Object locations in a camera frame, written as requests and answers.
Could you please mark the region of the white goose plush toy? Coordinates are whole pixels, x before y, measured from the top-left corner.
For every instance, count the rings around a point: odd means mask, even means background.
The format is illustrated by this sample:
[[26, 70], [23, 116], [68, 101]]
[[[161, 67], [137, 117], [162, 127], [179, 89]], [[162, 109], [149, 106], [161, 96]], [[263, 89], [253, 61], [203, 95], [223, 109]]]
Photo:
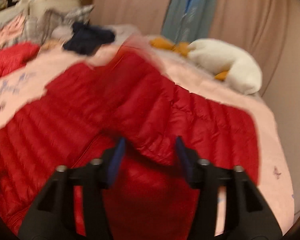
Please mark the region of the white goose plush toy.
[[214, 38], [175, 44], [162, 36], [150, 39], [149, 44], [187, 58], [244, 95], [255, 94], [262, 87], [262, 70], [257, 61], [233, 44]]

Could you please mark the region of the beige curtain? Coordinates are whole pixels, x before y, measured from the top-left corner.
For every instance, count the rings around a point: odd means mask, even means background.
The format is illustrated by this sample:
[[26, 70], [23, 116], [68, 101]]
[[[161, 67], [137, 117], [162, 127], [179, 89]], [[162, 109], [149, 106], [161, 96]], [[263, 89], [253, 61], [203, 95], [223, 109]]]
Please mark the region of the beige curtain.
[[[93, 0], [94, 24], [133, 24], [158, 34], [174, 0]], [[179, 0], [176, 10], [185, 8]], [[261, 94], [300, 92], [300, 0], [202, 0], [204, 34], [248, 51], [263, 71]]]

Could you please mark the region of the grey plaid pillow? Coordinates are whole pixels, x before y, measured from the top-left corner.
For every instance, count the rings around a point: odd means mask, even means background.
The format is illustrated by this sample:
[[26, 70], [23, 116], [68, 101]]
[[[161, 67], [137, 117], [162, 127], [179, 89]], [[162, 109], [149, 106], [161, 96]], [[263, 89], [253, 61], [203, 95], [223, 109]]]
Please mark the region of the grey plaid pillow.
[[41, 18], [26, 18], [21, 41], [43, 44], [51, 38], [53, 31], [59, 26], [72, 26], [74, 22], [89, 22], [93, 5], [76, 7], [69, 12], [61, 12], [54, 8], [47, 9]]

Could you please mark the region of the dark navy fleece garment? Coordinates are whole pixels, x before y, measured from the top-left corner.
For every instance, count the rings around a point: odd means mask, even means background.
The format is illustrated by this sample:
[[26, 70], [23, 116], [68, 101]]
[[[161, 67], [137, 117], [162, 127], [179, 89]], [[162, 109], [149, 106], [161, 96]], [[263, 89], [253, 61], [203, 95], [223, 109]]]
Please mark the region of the dark navy fleece garment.
[[63, 48], [79, 55], [92, 55], [100, 46], [113, 43], [116, 37], [109, 29], [82, 22], [73, 23], [72, 32], [72, 38], [63, 44]]

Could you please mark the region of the red quilted down jacket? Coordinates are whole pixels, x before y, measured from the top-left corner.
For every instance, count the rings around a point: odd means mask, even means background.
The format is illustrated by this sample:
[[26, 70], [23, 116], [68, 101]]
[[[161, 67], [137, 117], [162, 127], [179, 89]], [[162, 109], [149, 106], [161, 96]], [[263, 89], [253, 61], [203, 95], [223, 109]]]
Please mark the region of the red quilted down jacket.
[[58, 165], [80, 167], [126, 139], [104, 203], [115, 239], [185, 239], [198, 192], [187, 185], [175, 140], [221, 168], [258, 181], [253, 119], [176, 85], [130, 48], [105, 66], [78, 63], [0, 129], [0, 217], [14, 233]]

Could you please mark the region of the pink printed duvet cover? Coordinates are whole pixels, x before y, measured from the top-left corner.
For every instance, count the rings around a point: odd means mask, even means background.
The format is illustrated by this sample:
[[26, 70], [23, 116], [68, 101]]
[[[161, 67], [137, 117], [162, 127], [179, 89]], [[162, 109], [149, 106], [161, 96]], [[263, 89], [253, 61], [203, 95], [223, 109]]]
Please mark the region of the pink printed duvet cover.
[[134, 38], [123, 46], [102, 47], [94, 56], [79, 56], [59, 48], [41, 52], [23, 68], [0, 78], [0, 129], [26, 104], [41, 99], [46, 94], [47, 85], [71, 66], [78, 63], [86, 63], [92, 68], [105, 66], [121, 48], [132, 49], [153, 63], [161, 75], [190, 93], [241, 109], [250, 115], [258, 143], [258, 181], [255, 183], [281, 230], [288, 231], [293, 224], [293, 188], [271, 110], [261, 99], [238, 94], [213, 81], [174, 53], [151, 49], [141, 38]]

